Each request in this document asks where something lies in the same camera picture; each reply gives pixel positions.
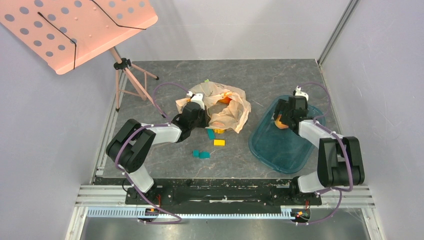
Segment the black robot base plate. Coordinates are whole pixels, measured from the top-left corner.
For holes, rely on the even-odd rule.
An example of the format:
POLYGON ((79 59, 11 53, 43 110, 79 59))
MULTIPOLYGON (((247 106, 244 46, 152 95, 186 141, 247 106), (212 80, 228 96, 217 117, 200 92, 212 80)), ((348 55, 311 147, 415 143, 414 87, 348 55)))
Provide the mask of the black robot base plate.
POLYGON ((147 201, 160 206, 183 203, 262 203, 277 206, 320 206, 313 193, 298 193, 286 178, 156 178, 153 187, 141 196, 127 189, 125 204, 142 205, 147 201))

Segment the orange fake fruit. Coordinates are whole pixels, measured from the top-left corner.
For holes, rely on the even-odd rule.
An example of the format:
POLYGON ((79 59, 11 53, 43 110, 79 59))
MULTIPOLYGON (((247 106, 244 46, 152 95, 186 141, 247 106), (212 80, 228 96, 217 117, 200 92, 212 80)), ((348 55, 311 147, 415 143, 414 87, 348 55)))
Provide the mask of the orange fake fruit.
POLYGON ((281 129, 281 130, 288 129, 288 128, 289 128, 289 126, 281 122, 281 117, 282 117, 282 115, 281 115, 281 114, 279 114, 279 115, 277 116, 277 118, 274 120, 274 124, 275 124, 275 126, 276 126, 278 129, 281 129))
POLYGON ((225 96, 224 98, 218 100, 219 103, 226 104, 226 105, 228 105, 231 101, 232 99, 228 96, 225 96))

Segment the pink perforated music stand desk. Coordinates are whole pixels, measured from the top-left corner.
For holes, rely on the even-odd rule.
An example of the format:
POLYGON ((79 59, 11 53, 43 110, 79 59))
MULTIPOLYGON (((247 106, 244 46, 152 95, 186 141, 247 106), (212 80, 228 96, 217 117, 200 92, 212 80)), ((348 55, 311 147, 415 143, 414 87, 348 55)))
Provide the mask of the pink perforated music stand desk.
POLYGON ((2 0, 0 22, 63 75, 158 21, 148 0, 2 0))

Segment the teal transparent plastic tray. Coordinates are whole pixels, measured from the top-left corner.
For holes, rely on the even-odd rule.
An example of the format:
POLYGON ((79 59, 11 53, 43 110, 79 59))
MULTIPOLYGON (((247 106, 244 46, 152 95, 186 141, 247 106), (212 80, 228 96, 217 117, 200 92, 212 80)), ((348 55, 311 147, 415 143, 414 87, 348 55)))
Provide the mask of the teal transparent plastic tray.
POLYGON ((248 146, 260 162, 274 171, 294 174, 305 166, 316 147, 290 129, 277 128, 273 115, 280 99, 287 101, 289 96, 274 99, 250 134, 248 146))

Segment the aluminium frame rail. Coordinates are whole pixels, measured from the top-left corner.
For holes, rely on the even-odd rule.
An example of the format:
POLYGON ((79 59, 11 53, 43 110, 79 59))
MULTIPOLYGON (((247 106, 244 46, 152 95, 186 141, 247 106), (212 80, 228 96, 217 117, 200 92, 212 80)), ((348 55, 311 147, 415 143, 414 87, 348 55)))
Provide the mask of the aluminium frame rail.
MULTIPOLYGON (((78 193, 65 239, 79 240, 87 217, 102 218, 146 218, 150 205, 126 205, 123 190, 111 185, 83 185, 78 193)), ((276 211, 261 210, 253 213, 181 213, 183 220, 285 220, 291 219, 290 212, 299 210, 295 205, 279 205, 276 211)), ((380 226, 375 203, 367 186, 358 186, 345 192, 338 208, 358 210, 364 216, 365 229, 373 240, 385 239, 380 226)))

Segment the yellow rectangular block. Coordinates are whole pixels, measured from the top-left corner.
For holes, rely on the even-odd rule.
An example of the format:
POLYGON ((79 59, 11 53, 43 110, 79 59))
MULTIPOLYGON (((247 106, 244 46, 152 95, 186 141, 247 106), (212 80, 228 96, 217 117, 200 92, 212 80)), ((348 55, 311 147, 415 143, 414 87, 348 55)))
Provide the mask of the yellow rectangular block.
POLYGON ((213 144, 217 147, 224 147, 226 145, 226 141, 224 139, 215 139, 213 144))

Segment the pink music stand tripod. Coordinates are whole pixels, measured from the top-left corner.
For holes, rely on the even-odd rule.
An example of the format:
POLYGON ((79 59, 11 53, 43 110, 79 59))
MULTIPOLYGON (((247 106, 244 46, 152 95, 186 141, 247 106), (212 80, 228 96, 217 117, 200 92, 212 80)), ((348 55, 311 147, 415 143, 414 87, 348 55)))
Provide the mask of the pink music stand tripod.
POLYGON ((148 76, 150 76, 151 78, 155 80, 159 80, 160 78, 157 75, 154 75, 153 73, 150 73, 146 71, 145 69, 132 63, 129 58, 121 57, 116 47, 112 47, 108 51, 111 53, 111 55, 113 56, 115 60, 115 63, 113 64, 113 67, 115 69, 115 87, 116 87, 115 111, 116 112, 120 111, 121 93, 137 96, 144 101, 149 100, 151 103, 153 103, 153 98, 147 91, 148 76), (134 68, 144 74, 144 85, 142 85, 140 81, 135 77, 135 75, 131 72, 130 68, 134 68), (123 88, 120 88, 120 73, 123 73, 128 78, 128 80, 133 85, 136 92, 126 91, 123 88))

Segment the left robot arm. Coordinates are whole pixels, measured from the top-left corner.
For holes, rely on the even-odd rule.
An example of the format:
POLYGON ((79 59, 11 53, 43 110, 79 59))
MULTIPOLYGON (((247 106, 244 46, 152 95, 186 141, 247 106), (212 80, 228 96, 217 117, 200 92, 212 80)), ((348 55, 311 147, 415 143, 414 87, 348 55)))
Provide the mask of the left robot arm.
POLYGON ((138 190, 139 199, 145 204, 151 204, 157 198, 157 190, 144 166, 151 147, 163 143, 180 143, 191 135, 192 130, 208 127, 209 121, 207 108, 196 102, 187 103, 182 113, 176 115, 170 123, 145 124, 129 119, 109 142, 105 153, 138 190))

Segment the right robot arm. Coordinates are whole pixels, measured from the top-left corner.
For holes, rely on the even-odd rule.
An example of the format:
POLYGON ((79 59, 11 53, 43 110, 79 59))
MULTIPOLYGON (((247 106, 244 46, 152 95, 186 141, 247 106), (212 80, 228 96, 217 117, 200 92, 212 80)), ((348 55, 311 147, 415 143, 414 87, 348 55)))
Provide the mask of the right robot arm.
POLYGON ((332 190, 350 192, 365 181, 365 170, 358 138, 331 131, 308 116, 308 101, 304 96, 291 95, 276 103, 273 119, 280 129, 290 129, 318 149, 316 171, 293 178, 289 199, 302 204, 309 194, 321 195, 332 190))

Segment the yellow orange toy piece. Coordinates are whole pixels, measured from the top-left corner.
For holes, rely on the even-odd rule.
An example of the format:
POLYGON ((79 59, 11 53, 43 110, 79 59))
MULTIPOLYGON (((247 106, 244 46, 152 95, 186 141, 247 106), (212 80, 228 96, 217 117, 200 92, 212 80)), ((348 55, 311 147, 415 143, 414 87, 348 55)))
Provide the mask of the yellow orange toy piece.
POLYGON ((214 129, 213 130, 216 134, 224 134, 226 132, 225 129, 214 129))

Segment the teal block near bag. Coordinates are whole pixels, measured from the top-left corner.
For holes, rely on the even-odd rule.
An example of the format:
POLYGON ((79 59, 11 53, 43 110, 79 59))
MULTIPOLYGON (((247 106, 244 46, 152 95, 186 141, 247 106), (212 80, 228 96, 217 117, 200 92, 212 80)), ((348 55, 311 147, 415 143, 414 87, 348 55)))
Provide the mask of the teal block near bag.
POLYGON ((208 138, 209 138, 210 140, 214 140, 214 139, 216 138, 216 137, 215 137, 214 130, 213 130, 213 129, 211 129, 211 128, 207 128, 206 130, 207 130, 208 138))

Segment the teal cube block right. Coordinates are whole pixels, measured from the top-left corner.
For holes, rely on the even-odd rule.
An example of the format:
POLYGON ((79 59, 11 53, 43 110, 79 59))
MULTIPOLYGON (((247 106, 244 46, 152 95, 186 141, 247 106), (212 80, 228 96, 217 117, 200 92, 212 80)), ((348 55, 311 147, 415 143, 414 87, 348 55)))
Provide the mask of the teal cube block right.
POLYGON ((210 153, 207 151, 200 152, 198 155, 199 159, 209 159, 211 157, 210 153))

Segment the teal cube block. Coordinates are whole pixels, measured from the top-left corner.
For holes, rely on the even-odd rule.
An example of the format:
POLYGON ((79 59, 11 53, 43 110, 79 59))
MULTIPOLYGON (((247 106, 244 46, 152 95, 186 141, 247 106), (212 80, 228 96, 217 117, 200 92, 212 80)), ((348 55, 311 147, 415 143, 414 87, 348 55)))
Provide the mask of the teal cube block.
POLYGON ((200 154, 200 152, 198 150, 194 150, 192 152, 192 155, 193 155, 194 158, 198 158, 199 157, 199 154, 200 154))
POLYGON ((199 159, 209 159, 211 157, 210 153, 207 151, 200 152, 198 155, 199 159))

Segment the translucent orange plastic bag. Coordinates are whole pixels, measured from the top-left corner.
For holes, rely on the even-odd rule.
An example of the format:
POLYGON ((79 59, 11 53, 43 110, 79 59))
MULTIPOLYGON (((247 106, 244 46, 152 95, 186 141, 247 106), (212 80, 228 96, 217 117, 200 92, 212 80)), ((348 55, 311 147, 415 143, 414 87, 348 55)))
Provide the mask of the translucent orange plastic bag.
POLYGON ((209 129, 233 130, 237 134, 241 132, 252 110, 244 90, 209 81, 199 83, 189 91, 195 94, 203 93, 203 102, 210 118, 209 129), (218 102, 225 96, 232 99, 229 104, 218 102))

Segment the teal cube block left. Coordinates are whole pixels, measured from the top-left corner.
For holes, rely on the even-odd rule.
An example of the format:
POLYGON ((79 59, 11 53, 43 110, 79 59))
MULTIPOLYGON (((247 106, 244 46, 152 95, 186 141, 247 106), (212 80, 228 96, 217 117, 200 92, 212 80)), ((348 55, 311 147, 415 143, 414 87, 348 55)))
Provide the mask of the teal cube block left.
POLYGON ((194 158, 198 158, 199 157, 199 154, 200 154, 200 152, 198 150, 194 150, 192 152, 192 155, 193 155, 194 158))

